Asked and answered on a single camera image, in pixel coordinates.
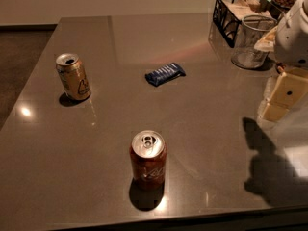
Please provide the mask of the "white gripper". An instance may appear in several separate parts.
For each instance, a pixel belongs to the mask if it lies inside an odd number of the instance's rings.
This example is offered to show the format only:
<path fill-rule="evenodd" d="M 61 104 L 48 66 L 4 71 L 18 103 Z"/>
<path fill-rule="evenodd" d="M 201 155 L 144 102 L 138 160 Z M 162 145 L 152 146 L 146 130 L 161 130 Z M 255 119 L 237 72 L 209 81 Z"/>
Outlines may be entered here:
<path fill-rule="evenodd" d="M 278 23 L 274 54 L 279 62 L 296 66 L 268 79 L 259 116 L 280 120 L 308 93 L 308 0 L 296 0 Z"/>

